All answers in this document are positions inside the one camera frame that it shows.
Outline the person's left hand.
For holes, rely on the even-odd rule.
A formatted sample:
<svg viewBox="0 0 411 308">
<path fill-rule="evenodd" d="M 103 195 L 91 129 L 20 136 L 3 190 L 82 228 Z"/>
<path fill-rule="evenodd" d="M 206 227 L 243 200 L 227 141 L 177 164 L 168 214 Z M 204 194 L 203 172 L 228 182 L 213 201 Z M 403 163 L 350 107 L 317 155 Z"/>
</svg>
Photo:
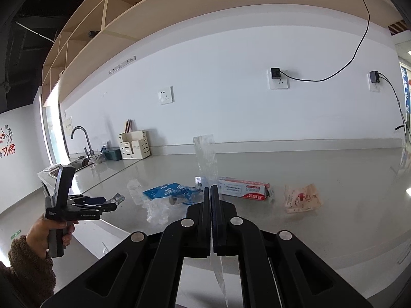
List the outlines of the person's left hand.
<svg viewBox="0 0 411 308">
<path fill-rule="evenodd" d="M 30 249 L 41 259 L 46 259 L 48 248 L 48 235 L 50 231 L 55 229 L 68 229 L 68 232 L 63 237 L 63 245 L 65 247 L 71 244 L 72 233 L 75 231 L 74 226 L 78 225 L 78 221 L 74 221 L 71 225 L 67 225 L 67 222 L 58 222 L 44 217 L 40 217 L 31 226 L 28 234 L 26 235 L 26 243 Z"/>
</svg>

